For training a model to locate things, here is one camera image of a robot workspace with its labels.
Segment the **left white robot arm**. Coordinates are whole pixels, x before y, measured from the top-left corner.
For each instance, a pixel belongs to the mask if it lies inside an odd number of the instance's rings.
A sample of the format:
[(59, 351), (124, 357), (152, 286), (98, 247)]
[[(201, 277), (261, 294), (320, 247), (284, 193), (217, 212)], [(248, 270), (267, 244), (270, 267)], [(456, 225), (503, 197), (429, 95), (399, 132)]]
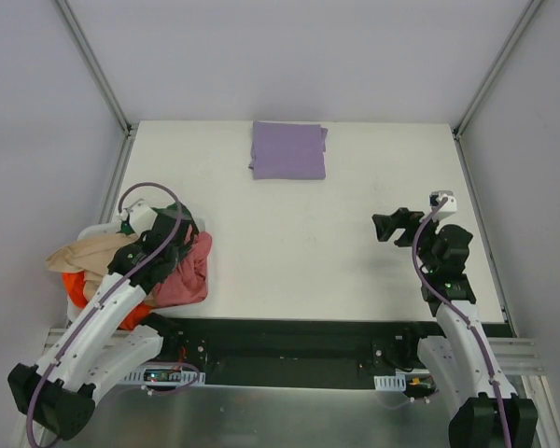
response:
[(177, 325), (156, 311), (206, 298), (211, 245), (185, 206), (140, 203), (119, 232), (80, 239), (48, 257), (49, 269), (84, 303), (46, 354), (7, 377), (30, 446), (37, 445), (35, 425), (57, 440), (74, 438), (104, 395), (146, 361), (198, 370), (186, 361)]

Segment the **pink t shirt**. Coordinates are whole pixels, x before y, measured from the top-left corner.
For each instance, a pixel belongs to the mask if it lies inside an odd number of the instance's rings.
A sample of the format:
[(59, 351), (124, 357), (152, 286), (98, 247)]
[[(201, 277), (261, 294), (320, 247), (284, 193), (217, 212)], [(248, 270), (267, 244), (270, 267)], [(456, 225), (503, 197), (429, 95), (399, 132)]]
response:
[(206, 299), (212, 245), (212, 236), (207, 231), (195, 237), (188, 254), (162, 284), (155, 286), (152, 295), (158, 308), (190, 305)]

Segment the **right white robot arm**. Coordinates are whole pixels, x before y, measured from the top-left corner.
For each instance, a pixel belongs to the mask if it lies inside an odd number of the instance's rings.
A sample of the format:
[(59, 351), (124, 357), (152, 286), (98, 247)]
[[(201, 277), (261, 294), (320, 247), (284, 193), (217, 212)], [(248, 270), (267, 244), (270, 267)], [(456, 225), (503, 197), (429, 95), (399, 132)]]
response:
[(450, 446), (530, 447), (538, 410), (508, 380), (483, 329), (465, 273), (473, 236), (458, 225), (440, 226), (437, 214), (400, 208), (372, 218), (380, 242), (402, 232), (395, 244), (412, 250), (423, 299), (442, 331), (405, 341), (402, 359), (425, 366), (446, 400)]

